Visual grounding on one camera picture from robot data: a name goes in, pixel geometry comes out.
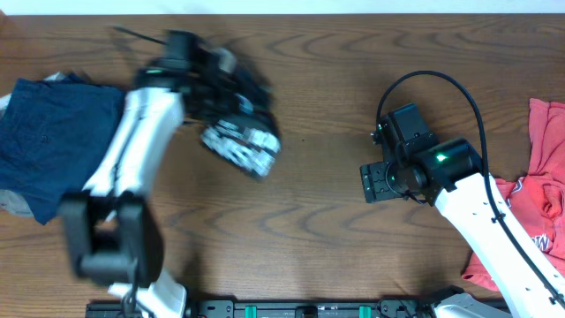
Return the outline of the black patterned jersey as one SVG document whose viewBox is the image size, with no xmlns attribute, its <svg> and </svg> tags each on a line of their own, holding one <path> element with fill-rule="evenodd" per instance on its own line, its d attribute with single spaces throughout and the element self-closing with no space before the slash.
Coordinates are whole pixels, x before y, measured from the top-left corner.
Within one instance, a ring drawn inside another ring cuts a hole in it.
<svg viewBox="0 0 565 318">
<path fill-rule="evenodd" d="M 226 88 L 224 105 L 206 119 L 200 143 L 246 175 L 262 180 L 282 148 L 271 110 L 271 87 L 238 65 L 229 75 Z"/>
</svg>

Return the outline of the red printed t-shirt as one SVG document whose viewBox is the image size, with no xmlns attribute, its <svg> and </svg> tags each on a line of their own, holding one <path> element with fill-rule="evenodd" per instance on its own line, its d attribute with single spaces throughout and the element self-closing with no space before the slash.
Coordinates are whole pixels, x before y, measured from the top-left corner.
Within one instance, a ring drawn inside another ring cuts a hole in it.
<svg viewBox="0 0 565 318">
<path fill-rule="evenodd" d="M 564 273 L 564 104 L 529 100 L 527 174 L 496 185 L 534 245 Z"/>
</svg>

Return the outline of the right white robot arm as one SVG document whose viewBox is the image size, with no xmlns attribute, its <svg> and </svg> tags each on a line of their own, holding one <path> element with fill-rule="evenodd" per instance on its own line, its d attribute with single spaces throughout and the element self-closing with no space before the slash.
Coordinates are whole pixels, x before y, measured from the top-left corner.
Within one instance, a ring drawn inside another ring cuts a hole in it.
<svg viewBox="0 0 565 318">
<path fill-rule="evenodd" d="M 562 317 L 564 278 L 509 210 L 483 161 L 465 139 L 375 136 L 383 158 L 361 166 L 368 203 L 427 203 L 459 231 L 494 280 L 514 317 Z"/>
</svg>

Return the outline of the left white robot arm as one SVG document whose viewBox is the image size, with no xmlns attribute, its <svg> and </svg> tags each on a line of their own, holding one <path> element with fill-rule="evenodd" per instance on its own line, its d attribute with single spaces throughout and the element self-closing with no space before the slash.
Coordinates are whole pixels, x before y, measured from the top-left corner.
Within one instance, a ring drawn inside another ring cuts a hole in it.
<svg viewBox="0 0 565 318">
<path fill-rule="evenodd" d="M 58 206 L 74 274 L 120 298 L 118 317 L 198 317 L 200 306 L 163 267 L 164 242 L 149 209 L 156 172 L 186 116 L 213 106 L 230 82 L 217 67 L 139 70 L 102 162 Z"/>
</svg>

